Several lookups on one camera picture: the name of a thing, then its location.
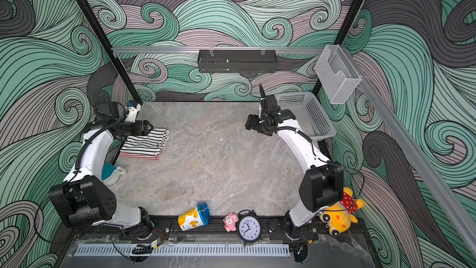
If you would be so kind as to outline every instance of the snack canister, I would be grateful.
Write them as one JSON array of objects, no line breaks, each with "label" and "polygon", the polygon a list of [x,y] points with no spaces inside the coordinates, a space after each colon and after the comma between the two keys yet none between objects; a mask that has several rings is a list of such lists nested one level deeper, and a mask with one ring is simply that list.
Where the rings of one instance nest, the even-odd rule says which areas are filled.
[{"label": "snack canister", "polygon": [[210,211],[205,202],[198,202],[196,207],[178,217],[178,224],[182,231],[206,226],[210,223]]}]

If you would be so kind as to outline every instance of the cable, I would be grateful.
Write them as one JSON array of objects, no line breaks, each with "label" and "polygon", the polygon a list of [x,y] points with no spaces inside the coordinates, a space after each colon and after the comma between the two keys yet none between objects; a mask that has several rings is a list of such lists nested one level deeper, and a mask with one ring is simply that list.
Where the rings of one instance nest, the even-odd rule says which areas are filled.
[{"label": "cable", "polygon": [[288,126],[285,126],[285,127],[279,127],[279,128],[275,128],[275,129],[272,129],[272,130],[268,130],[266,129],[266,127],[264,126],[264,123],[261,123],[263,125],[263,129],[265,130],[265,132],[269,132],[270,134],[272,133],[275,133],[275,132],[278,132],[280,130],[292,130],[294,132],[296,132],[298,135],[302,136],[304,139],[306,139],[306,141],[308,141],[310,144],[311,144],[311,149],[312,149],[312,154],[314,155],[315,158],[317,158],[318,156],[316,155],[316,152],[314,152],[314,145],[312,144],[312,139],[305,133],[303,133],[302,131],[300,131],[299,129],[297,128],[294,128],[294,127],[288,127]]},{"label": "cable", "polygon": [[309,242],[303,243],[303,244],[301,244],[301,245],[299,245],[299,246],[296,246],[296,247],[294,247],[294,248],[290,248],[289,251],[295,251],[296,249],[300,249],[301,247],[303,247],[303,246],[305,246],[305,245],[307,245],[307,244],[309,244]]},{"label": "cable", "polygon": [[354,199],[354,203],[352,205],[350,205],[349,207],[346,207],[345,209],[341,209],[341,210],[326,210],[324,209],[323,211],[328,211],[328,212],[341,212],[341,211],[347,211],[349,209],[351,209],[353,206],[355,206],[355,204],[357,204],[357,200],[360,198],[360,195],[362,194],[362,190],[364,189],[364,184],[365,184],[365,175],[362,174],[360,171],[359,171],[360,175],[362,176],[362,185],[360,186],[360,189],[359,189],[359,192],[358,192],[358,195],[356,195],[355,199]]},{"label": "cable", "polygon": [[109,231],[109,236],[111,237],[111,242],[112,242],[112,246],[114,247],[114,249],[116,249],[116,251],[123,257],[125,257],[126,259],[128,259],[129,261],[131,261],[132,263],[135,263],[135,261],[131,258],[129,258],[128,256],[124,255],[123,253],[121,253],[119,251],[119,249],[116,247],[116,245],[114,244],[114,240],[112,239],[112,235],[111,235],[111,231]]},{"label": "cable", "polygon": [[152,246],[139,244],[135,247],[135,249],[132,250],[132,253],[134,255],[148,255],[148,254],[151,254],[153,251],[154,251],[154,248]]},{"label": "cable", "polygon": [[162,233],[162,231],[160,229],[154,229],[154,231],[159,231],[162,234],[162,240],[164,240],[164,238],[165,238],[164,233]]},{"label": "cable", "polygon": [[[46,201],[46,200],[49,199],[49,198],[50,198],[50,196],[48,195],[48,196],[46,197],[46,199],[44,199],[44,200],[41,202],[41,204],[43,204],[43,202]],[[71,239],[70,241],[50,241],[50,240],[48,240],[48,239],[45,239],[42,235],[40,235],[40,233],[39,233],[39,231],[38,231],[38,226],[37,226],[37,223],[39,224],[39,221],[37,222],[37,217],[38,217],[38,214],[39,214],[39,210],[41,209],[41,207],[40,207],[39,205],[38,205],[38,209],[36,209],[35,217],[33,217],[33,230],[35,231],[35,234],[38,236],[38,238],[40,238],[41,240],[46,241],[46,242],[48,242],[48,243],[51,243],[51,244],[68,244],[68,243],[71,243],[71,241],[73,241],[74,238]],[[91,229],[87,230],[86,232],[80,234],[78,237],[81,237],[81,236],[83,236],[83,235],[88,234],[89,232],[91,232],[92,230],[94,230],[95,228],[97,228],[97,227],[99,227],[99,226],[101,226],[101,225],[97,225],[97,226],[92,227]]]},{"label": "cable", "polygon": [[[124,109],[124,112],[122,114],[122,117],[118,117],[116,119],[116,121],[114,121],[113,123],[110,123],[108,124],[107,126],[99,129],[96,133],[94,133],[91,137],[89,137],[89,139],[85,140],[84,141],[84,144],[83,146],[81,146],[81,149],[80,149],[80,152],[78,153],[78,156],[76,157],[76,162],[74,163],[74,177],[71,178],[66,184],[68,184],[69,182],[71,182],[79,173],[80,173],[80,169],[81,169],[81,160],[83,158],[83,154],[84,152],[86,151],[86,148],[91,144],[91,142],[94,140],[94,138],[96,138],[97,136],[99,136],[102,132],[110,129],[111,127],[115,126],[116,124],[118,124],[119,122],[121,122],[121,120],[123,120],[125,117],[126,117],[126,107],[124,107],[124,105],[122,105],[121,103],[117,103],[117,104],[120,104],[123,109]],[[97,112],[96,108],[94,107],[93,108],[94,110],[94,114],[96,114],[96,116],[100,117],[100,118],[109,118],[109,119],[113,119],[115,117],[113,116],[104,116],[104,115],[101,115]]]}]

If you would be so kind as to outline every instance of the alarm clock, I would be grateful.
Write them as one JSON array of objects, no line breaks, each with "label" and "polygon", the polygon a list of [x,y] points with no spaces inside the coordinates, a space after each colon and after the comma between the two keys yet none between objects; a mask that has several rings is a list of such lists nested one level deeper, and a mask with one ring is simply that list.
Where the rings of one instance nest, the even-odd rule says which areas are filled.
[{"label": "alarm clock", "polygon": [[238,237],[240,237],[245,244],[252,244],[261,239],[261,225],[254,211],[244,211],[248,211],[248,213],[242,215],[238,220]]}]

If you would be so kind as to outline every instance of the plastic basket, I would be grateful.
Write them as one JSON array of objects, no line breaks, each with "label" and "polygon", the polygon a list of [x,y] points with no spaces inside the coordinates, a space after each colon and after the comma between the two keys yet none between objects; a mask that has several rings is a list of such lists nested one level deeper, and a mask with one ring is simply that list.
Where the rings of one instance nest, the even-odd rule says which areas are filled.
[{"label": "plastic basket", "polygon": [[311,139],[320,141],[336,135],[329,116],[312,92],[290,92],[274,96],[281,110],[289,109],[293,112],[302,131]]}]

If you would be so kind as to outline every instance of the striped fabric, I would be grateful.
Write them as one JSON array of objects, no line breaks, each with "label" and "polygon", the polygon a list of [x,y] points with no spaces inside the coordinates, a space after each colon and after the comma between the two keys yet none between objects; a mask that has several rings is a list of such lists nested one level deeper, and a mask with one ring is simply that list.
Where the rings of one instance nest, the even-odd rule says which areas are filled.
[{"label": "striped fabric", "polygon": [[154,128],[148,135],[127,137],[119,156],[123,158],[145,158],[157,160],[169,139],[170,130]]}]

